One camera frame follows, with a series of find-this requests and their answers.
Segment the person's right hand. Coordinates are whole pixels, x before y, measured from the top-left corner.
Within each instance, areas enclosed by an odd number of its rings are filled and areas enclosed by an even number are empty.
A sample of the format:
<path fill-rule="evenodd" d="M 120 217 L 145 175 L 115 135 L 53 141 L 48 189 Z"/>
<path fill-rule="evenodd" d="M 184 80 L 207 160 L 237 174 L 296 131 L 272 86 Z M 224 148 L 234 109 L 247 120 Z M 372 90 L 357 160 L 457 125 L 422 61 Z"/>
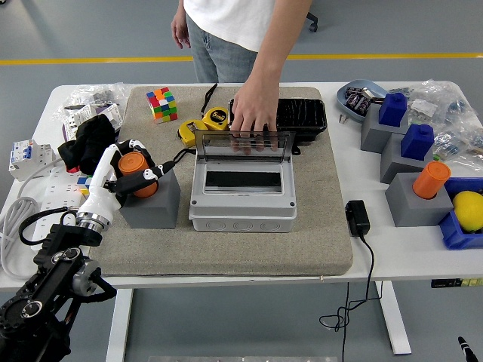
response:
<path fill-rule="evenodd" d="M 173 20 L 171 21 L 171 34 L 174 43 L 179 49 L 191 48 L 186 12 L 182 5 L 178 7 Z"/>

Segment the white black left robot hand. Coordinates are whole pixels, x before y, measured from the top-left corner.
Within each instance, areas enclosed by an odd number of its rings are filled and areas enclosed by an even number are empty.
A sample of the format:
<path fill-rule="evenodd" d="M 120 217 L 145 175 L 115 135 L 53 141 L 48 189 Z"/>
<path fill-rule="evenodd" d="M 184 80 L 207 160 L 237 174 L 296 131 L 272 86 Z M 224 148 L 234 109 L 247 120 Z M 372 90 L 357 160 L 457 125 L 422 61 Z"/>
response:
<path fill-rule="evenodd" d="M 158 191 L 158 180 L 175 161 L 156 165 L 139 140 L 112 144 L 104 151 L 91 179 L 89 196 L 77 211 L 76 225 L 103 231 L 128 195 L 148 198 Z"/>

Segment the person's left hand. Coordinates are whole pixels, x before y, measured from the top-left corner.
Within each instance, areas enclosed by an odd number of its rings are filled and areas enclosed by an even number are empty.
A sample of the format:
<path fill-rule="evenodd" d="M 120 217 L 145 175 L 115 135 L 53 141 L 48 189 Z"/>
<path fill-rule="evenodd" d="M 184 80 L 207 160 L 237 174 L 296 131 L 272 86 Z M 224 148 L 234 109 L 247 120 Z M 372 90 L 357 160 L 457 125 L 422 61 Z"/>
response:
<path fill-rule="evenodd" d="M 272 80 L 249 78 L 235 95 L 232 147 L 250 153 L 248 137 L 267 129 L 276 132 L 279 83 Z"/>

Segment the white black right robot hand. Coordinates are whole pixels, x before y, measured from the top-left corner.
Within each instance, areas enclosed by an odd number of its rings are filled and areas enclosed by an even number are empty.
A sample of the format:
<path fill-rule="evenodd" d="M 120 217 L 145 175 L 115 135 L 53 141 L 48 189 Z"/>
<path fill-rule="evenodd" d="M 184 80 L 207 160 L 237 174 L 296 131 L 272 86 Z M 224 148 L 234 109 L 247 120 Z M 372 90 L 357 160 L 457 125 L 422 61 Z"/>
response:
<path fill-rule="evenodd" d="M 478 358 L 476 357 L 472 349 L 469 347 L 469 344 L 467 343 L 467 341 L 462 336 L 459 336 L 457 340 L 465 356 L 466 362 L 478 362 Z"/>

